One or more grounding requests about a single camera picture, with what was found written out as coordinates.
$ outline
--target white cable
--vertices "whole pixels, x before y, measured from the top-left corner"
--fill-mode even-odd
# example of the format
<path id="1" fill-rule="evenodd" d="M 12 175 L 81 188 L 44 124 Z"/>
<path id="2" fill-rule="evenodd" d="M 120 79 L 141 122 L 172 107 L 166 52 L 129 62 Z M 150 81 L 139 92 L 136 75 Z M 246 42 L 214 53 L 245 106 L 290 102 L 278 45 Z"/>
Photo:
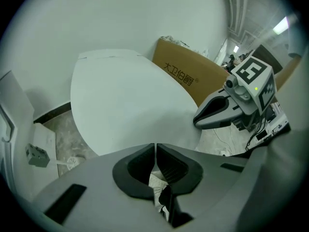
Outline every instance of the white cable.
<path id="1" fill-rule="evenodd" d="M 231 150 L 231 146 L 230 146 L 227 142 L 221 140 L 221 138 L 218 136 L 218 134 L 217 134 L 217 132 L 215 131 L 215 129 L 213 129 L 213 131 L 214 131 L 214 133 L 217 135 L 217 137 L 219 138 L 219 140 L 220 140 L 221 142 L 223 142 L 223 143 L 225 143 L 225 144 L 227 144 L 227 145 L 229 146 L 229 148 L 230 148 L 230 149 L 229 149 L 229 152 L 231 153 L 231 155 L 233 155 L 232 150 Z"/>
<path id="2" fill-rule="evenodd" d="M 233 140 L 234 150 L 235 150 L 235 154 L 236 154 L 236 146 L 235 146 L 235 142 L 234 142 L 233 135 L 232 135 L 232 126 L 231 126 L 231 138 Z"/>

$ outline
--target concrete floor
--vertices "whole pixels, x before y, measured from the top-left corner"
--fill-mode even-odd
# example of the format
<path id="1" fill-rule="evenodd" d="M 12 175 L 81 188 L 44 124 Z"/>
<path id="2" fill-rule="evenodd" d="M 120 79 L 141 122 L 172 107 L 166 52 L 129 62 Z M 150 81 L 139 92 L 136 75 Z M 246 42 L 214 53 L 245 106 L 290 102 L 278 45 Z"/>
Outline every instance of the concrete floor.
<path id="1" fill-rule="evenodd" d="M 67 162 L 69 157 L 82 157 L 88 160 L 98 156 L 89 148 L 78 132 L 72 111 L 65 112 L 49 120 L 44 126 L 56 133 L 57 160 Z M 236 155 L 245 151 L 249 137 L 250 134 L 248 131 L 238 131 L 234 125 L 215 129 L 215 131 L 204 130 L 196 150 L 215 155 L 220 155 L 221 151 L 224 150 L 231 152 L 232 155 Z M 66 165 L 58 165 L 59 176 L 62 176 L 67 171 L 68 168 Z"/>

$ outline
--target ceiling light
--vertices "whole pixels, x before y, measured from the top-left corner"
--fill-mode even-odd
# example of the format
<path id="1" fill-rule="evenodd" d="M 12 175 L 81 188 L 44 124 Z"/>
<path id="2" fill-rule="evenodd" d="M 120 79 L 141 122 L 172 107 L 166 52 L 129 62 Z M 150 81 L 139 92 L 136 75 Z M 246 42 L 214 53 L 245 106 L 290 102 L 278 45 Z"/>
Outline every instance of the ceiling light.
<path id="1" fill-rule="evenodd" d="M 288 20 L 287 18 L 283 18 L 281 22 L 278 23 L 277 26 L 274 27 L 274 32 L 276 34 L 281 34 L 282 32 L 286 31 L 289 28 Z"/>
<path id="2" fill-rule="evenodd" d="M 239 49 L 239 47 L 236 45 L 235 48 L 234 48 L 234 52 L 237 52 Z"/>

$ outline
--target ceiling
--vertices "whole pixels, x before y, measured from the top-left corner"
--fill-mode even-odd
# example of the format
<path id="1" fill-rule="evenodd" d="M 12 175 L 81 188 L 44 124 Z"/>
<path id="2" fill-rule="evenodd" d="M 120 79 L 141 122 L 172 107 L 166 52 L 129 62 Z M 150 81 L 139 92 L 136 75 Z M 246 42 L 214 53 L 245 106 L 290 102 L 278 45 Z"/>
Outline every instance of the ceiling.
<path id="1" fill-rule="evenodd" d="M 284 0 L 228 0 L 230 20 L 227 54 L 245 54 L 263 44 L 283 65 L 288 60 L 288 30 L 277 35 L 273 28 L 288 13 Z"/>

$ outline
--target black baseboard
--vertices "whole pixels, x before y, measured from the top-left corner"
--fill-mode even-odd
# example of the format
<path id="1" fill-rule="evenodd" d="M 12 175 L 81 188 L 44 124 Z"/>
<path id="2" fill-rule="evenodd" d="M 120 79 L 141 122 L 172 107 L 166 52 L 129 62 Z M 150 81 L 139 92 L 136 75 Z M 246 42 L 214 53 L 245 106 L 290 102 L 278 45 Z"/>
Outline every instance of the black baseboard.
<path id="1" fill-rule="evenodd" d="M 54 117 L 57 117 L 67 111 L 71 110 L 71 102 L 66 103 L 60 107 L 57 107 L 56 109 L 48 112 L 47 114 L 42 115 L 41 117 L 39 117 L 38 119 L 36 119 L 34 121 L 34 123 L 41 123 L 44 124 L 46 123 L 48 120 L 51 120 Z"/>

